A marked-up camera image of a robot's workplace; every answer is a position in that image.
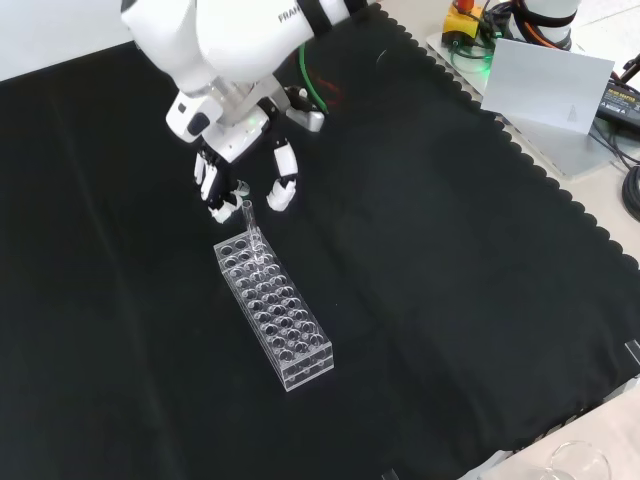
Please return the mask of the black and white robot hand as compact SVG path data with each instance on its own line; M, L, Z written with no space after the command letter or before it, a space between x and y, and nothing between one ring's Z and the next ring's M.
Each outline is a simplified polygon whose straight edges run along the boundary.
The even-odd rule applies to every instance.
M220 224L248 195L245 184L232 178L232 165L273 130L278 116L275 104L267 97L232 126L219 122L222 114L222 106L212 96L189 97L180 92L166 116L167 125L179 139L199 143L194 181L212 218Z

